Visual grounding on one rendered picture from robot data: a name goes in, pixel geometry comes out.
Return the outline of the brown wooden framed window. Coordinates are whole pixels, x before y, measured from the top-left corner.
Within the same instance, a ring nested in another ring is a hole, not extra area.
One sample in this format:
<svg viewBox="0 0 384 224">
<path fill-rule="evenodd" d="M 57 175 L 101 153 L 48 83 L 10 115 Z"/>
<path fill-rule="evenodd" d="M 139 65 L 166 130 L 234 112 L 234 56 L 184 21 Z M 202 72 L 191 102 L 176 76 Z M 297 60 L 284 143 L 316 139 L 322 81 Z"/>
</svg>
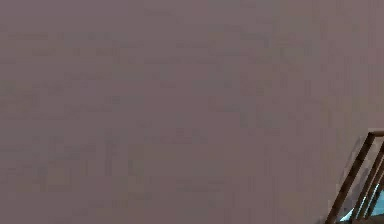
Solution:
<svg viewBox="0 0 384 224">
<path fill-rule="evenodd" d="M 355 180 L 358 171 L 360 170 L 360 167 L 362 166 L 362 163 L 376 137 L 383 137 L 384 136 L 384 131 L 370 131 L 360 150 L 358 151 L 357 156 L 355 157 L 355 160 L 348 172 L 348 175 L 346 176 L 343 184 L 340 187 L 340 190 L 338 192 L 338 195 L 330 209 L 330 212 L 328 213 L 327 219 L 324 222 L 324 224 L 334 224 L 335 220 L 337 218 L 337 215 L 340 211 L 341 206 L 343 205 L 348 192 L 351 188 L 351 185 L 353 181 Z"/>
</svg>

